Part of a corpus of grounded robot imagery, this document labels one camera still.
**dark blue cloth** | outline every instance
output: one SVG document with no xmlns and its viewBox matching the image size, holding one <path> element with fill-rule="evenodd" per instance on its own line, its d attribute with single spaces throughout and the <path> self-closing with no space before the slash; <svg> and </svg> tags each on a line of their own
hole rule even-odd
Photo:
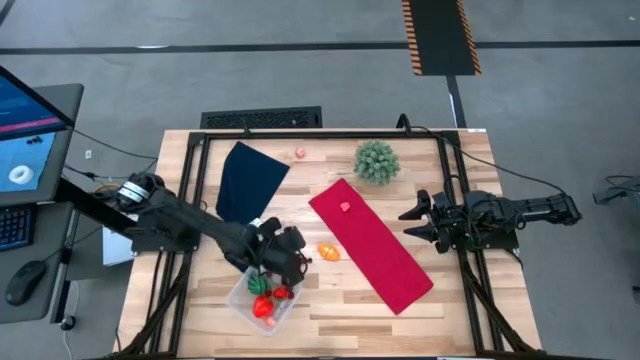
<svg viewBox="0 0 640 360">
<path fill-rule="evenodd" d="M 289 166 L 237 142 L 222 169 L 218 216 L 245 225 L 259 218 L 288 171 Z"/>
</svg>

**black mat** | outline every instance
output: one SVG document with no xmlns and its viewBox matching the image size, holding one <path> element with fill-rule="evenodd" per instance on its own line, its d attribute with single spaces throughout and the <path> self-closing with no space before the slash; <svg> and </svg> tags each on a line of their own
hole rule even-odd
<svg viewBox="0 0 640 360">
<path fill-rule="evenodd" d="M 201 129 L 322 128 L 320 106 L 202 113 Z"/>
<path fill-rule="evenodd" d="M 461 0 L 402 0 L 416 75 L 479 75 L 482 71 Z"/>
</svg>

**concrete floor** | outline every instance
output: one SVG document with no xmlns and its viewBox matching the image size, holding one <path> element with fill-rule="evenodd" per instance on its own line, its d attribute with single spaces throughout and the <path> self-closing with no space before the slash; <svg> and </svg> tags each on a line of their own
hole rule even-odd
<svg viewBox="0 0 640 360">
<path fill-rule="evenodd" d="M 640 39 L 633 0 L 465 5 L 477 41 Z M 387 0 L 19 0 L 0 27 L 0 47 L 404 40 L 403 29 L 399 1 Z M 458 78 L 468 126 L 488 129 L 498 163 L 560 185 L 584 215 L 574 227 L 530 224 L 519 235 L 544 348 L 637 358 L 640 305 L 630 288 L 640 284 L 638 217 L 624 200 L 593 205 L 591 193 L 606 175 L 640 173 L 640 49 L 479 50 L 479 57 L 484 74 Z M 392 126 L 400 112 L 416 125 L 453 126 L 445 80 L 413 76 L 404 50 L 27 55 L 0 63 L 32 86 L 83 83 L 78 128 L 149 155 L 164 130 L 197 127 L 202 111 L 321 105 L 325 127 Z M 146 166 L 82 137 L 67 161 L 116 176 Z M 501 179 L 512 198 L 550 194 Z M 75 358 L 111 350 L 128 270 L 80 282 L 81 323 L 68 336 Z M 45 321 L 2 325 L 0 358 L 65 359 L 61 337 Z"/>
</svg>

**green toy vegetable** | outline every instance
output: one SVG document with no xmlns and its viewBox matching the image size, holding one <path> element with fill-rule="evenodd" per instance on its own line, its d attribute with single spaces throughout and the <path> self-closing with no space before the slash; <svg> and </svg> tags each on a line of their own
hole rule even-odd
<svg viewBox="0 0 640 360">
<path fill-rule="evenodd" d="M 269 290 L 269 280 L 266 276 L 253 274 L 248 281 L 249 291 L 254 295 L 264 295 Z"/>
<path fill-rule="evenodd" d="M 359 179 L 369 184 L 387 185 L 400 171 L 400 165 L 389 144 L 373 140 L 356 150 L 353 171 Z"/>
</svg>

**wooden tabletop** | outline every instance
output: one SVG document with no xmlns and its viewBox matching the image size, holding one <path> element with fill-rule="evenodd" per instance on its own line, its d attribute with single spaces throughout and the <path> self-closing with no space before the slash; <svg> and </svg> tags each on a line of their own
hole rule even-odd
<svg viewBox="0 0 640 360">
<path fill-rule="evenodd" d="M 175 192 L 180 182 L 188 135 L 189 131 L 166 131 L 160 150 L 156 173 L 165 180 L 167 188 Z M 493 161 L 486 132 L 460 130 L 460 138 L 463 150 L 483 160 Z M 456 253 L 438 254 L 428 242 L 402 233 L 403 229 L 422 222 L 397 220 L 398 215 L 415 205 L 417 190 L 426 189 L 431 194 L 442 191 L 443 176 L 435 141 L 387 140 L 398 155 L 401 171 L 385 187 L 369 186 L 356 180 L 352 162 L 357 146 L 363 142 L 361 140 L 242 142 L 291 166 L 263 219 L 276 216 L 285 225 L 297 226 L 307 242 L 303 252 L 313 257 L 314 262 L 306 275 L 300 300 L 278 333 L 273 337 L 263 337 L 227 307 L 226 298 L 241 274 L 223 259 L 213 240 L 203 238 L 191 268 L 179 356 L 437 356 L 474 353 Z M 216 140 L 211 144 L 203 199 L 213 214 L 223 162 L 235 143 L 236 140 Z M 306 149 L 307 155 L 303 159 L 296 159 L 294 155 L 298 146 Z M 451 149 L 448 153 L 450 163 L 455 165 Z M 192 198 L 198 159 L 196 150 L 188 199 Z M 465 158 L 465 164 L 472 189 L 501 193 L 495 169 L 469 158 Z M 340 178 L 345 178 L 358 190 L 435 284 L 431 291 L 398 316 L 393 315 L 381 301 L 308 204 L 313 196 Z M 342 259 L 336 263 L 322 260 L 316 252 L 318 243 L 336 245 Z M 487 250 L 485 254 L 498 308 L 526 342 L 539 348 L 540 341 L 520 265 L 501 250 Z M 156 254 L 143 254 L 135 259 L 119 327 L 123 345 L 131 341 L 145 322 L 155 261 Z M 485 347 L 490 348 L 486 315 L 481 306 L 478 308 Z M 172 314 L 170 309 L 167 319 L 172 319 Z M 165 321 L 161 349 L 167 348 L 170 325 L 170 321 Z"/>
</svg>

